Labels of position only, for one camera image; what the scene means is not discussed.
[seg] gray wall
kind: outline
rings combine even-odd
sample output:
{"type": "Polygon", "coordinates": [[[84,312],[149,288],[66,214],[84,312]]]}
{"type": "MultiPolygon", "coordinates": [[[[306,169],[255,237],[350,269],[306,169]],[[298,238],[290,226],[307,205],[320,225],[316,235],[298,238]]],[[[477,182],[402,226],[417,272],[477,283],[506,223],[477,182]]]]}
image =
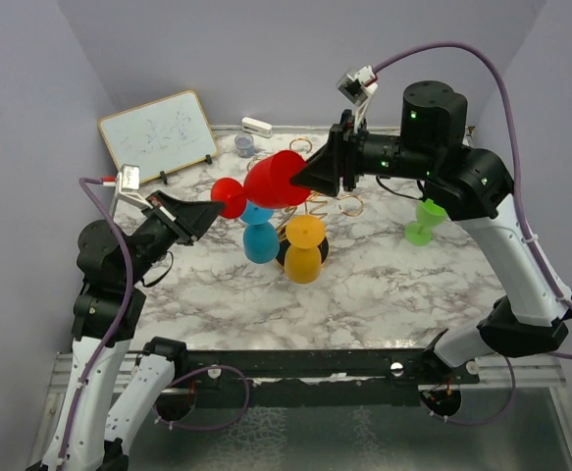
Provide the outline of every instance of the gray wall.
{"type": "MultiPolygon", "coordinates": [[[[544,0],[58,0],[116,106],[198,92],[212,124],[244,115],[330,126],[349,103],[334,84],[433,40],[469,42],[505,68],[544,0]]],[[[460,51],[425,54],[386,71],[372,125],[398,125],[403,88],[447,81],[476,124],[493,82],[460,51]]]]}
{"type": "MultiPolygon", "coordinates": [[[[506,73],[518,130],[528,219],[572,286],[572,2],[549,0],[506,73]]],[[[509,159],[500,100],[476,129],[481,146],[509,159]]],[[[562,347],[572,351],[572,334],[562,347]]],[[[572,361],[564,361],[572,397],[572,361]]]]}
{"type": "Polygon", "coordinates": [[[82,175],[110,171],[96,118],[113,112],[56,3],[0,0],[0,470],[22,470],[96,217],[82,175]]]}

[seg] whiteboard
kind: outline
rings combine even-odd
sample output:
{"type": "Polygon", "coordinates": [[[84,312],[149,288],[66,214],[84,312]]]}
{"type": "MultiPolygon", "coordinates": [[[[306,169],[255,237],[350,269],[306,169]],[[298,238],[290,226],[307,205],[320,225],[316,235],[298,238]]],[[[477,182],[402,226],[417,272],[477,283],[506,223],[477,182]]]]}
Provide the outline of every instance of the whiteboard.
{"type": "Polygon", "coordinates": [[[138,165],[141,182],[214,157],[218,146],[198,97],[184,91],[98,121],[111,158],[120,169],[138,165]]]}

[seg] red cup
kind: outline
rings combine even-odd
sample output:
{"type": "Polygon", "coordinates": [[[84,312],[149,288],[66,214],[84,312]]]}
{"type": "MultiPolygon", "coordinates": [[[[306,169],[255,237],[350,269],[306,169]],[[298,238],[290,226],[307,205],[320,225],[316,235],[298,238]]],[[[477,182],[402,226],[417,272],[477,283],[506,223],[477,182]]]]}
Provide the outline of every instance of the red cup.
{"type": "Polygon", "coordinates": [[[303,167],[305,161],[297,152],[277,152],[250,169],[244,180],[246,197],[262,208],[298,206],[307,199],[310,190],[291,184],[289,179],[303,167]]]}
{"type": "Polygon", "coordinates": [[[229,177],[214,182],[211,187],[211,200],[225,203],[225,209],[220,213],[223,218],[239,218],[246,209],[246,195],[243,186],[237,180],[229,177]]]}

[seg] dark gray floor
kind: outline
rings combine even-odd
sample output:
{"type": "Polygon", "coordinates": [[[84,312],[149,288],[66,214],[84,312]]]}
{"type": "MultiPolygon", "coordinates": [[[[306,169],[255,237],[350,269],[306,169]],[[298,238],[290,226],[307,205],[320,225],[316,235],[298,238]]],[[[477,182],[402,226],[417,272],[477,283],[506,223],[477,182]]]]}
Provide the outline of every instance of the dark gray floor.
{"type": "MultiPolygon", "coordinates": [[[[468,392],[458,417],[485,417],[507,394],[468,392]]],[[[191,419],[206,425],[234,413],[194,411],[191,419]]],[[[508,416],[479,428],[443,424],[421,407],[390,406],[256,408],[216,433],[170,432],[153,420],[135,440],[131,471],[572,470],[548,390],[519,391],[508,416]]]]}

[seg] marble countertop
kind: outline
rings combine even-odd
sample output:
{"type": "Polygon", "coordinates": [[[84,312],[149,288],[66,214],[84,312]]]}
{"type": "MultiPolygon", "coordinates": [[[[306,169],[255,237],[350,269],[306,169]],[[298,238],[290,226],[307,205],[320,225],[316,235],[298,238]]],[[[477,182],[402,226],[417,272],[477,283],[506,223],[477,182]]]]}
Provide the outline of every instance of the marble countertop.
{"type": "MultiPolygon", "coordinates": [[[[243,182],[248,160],[236,155],[234,134],[216,133],[221,154],[213,165],[194,165],[169,176],[169,185],[149,183],[140,192],[161,189],[187,201],[207,200],[214,180],[243,182]]],[[[260,156],[269,156],[296,137],[308,138],[316,150],[327,132],[277,133],[255,137],[255,143],[260,156]]],[[[419,194],[414,182],[389,185],[419,194]]],[[[340,203],[356,210],[354,199],[330,198],[324,208],[331,252],[309,285],[289,281],[275,263],[247,260],[239,220],[219,218],[193,247],[175,245],[171,273],[156,287],[142,288],[148,297],[131,347],[155,336],[203,349],[425,346],[441,330],[490,312],[502,289],[466,233],[447,221],[434,229],[429,245],[413,246],[403,228],[415,219],[415,201],[383,191],[371,177],[360,179],[354,193],[365,203],[360,216],[346,217],[338,209],[340,203]]],[[[275,226],[281,217],[275,214],[275,226]]],[[[116,221],[129,234],[143,216],[121,202],[116,221]]],[[[153,267],[147,281],[167,263],[153,267]]]]}

